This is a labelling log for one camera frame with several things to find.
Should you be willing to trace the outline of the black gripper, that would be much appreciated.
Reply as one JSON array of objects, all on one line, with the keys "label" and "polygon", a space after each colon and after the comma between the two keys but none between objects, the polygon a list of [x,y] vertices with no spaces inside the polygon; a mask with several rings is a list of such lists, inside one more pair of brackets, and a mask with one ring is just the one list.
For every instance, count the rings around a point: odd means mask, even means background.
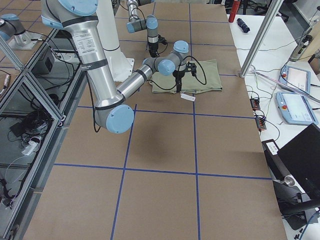
[{"label": "black gripper", "polygon": [[177,93],[179,93],[182,90],[182,78],[185,76],[185,73],[191,73],[193,77],[196,77],[197,76],[196,64],[188,61],[186,64],[178,66],[178,69],[173,71]]},{"label": "black gripper", "polygon": [[158,58],[160,54],[158,53],[159,44],[163,44],[167,47],[167,40],[165,37],[147,37],[148,52],[152,58]]}]

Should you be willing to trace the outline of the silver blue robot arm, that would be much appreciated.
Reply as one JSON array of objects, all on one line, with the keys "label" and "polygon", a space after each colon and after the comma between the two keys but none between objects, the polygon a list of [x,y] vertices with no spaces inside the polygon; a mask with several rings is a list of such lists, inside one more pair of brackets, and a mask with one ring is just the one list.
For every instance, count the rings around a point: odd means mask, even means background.
[{"label": "silver blue robot arm", "polygon": [[159,34],[158,20],[154,15],[145,17],[140,6],[153,3],[153,0],[127,0],[128,23],[126,24],[129,33],[136,33],[143,30],[147,32],[147,48],[152,58],[160,56],[159,44],[168,46],[167,40]]},{"label": "silver blue robot arm", "polygon": [[81,69],[87,72],[95,94],[93,122],[112,133],[121,134],[131,128],[135,114],[125,101],[151,80],[153,74],[169,76],[186,68],[189,45],[179,40],[167,56],[146,58],[140,68],[116,86],[98,32],[102,24],[109,23],[107,19],[99,19],[103,3],[98,0],[42,0],[40,3],[43,24],[72,36]]}]

